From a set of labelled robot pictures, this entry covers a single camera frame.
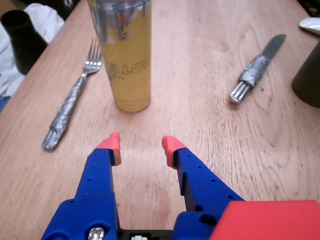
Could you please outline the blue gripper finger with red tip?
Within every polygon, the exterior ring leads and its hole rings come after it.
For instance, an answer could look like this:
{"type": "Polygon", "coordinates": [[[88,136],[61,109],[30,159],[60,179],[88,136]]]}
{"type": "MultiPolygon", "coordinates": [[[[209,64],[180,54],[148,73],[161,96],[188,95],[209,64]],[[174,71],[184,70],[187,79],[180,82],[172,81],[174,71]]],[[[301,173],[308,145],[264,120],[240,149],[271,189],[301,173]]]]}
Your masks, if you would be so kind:
{"type": "Polygon", "coordinates": [[[92,229],[101,228],[104,240],[116,240],[120,223],[112,167],[120,163],[120,134],[113,132],[87,157],[75,197],[59,205],[42,239],[87,240],[92,229]]]}
{"type": "Polygon", "coordinates": [[[207,240],[231,201],[242,198],[173,136],[162,138],[167,165],[177,171],[186,210],[175,221],[173,240],[207,240]]]}

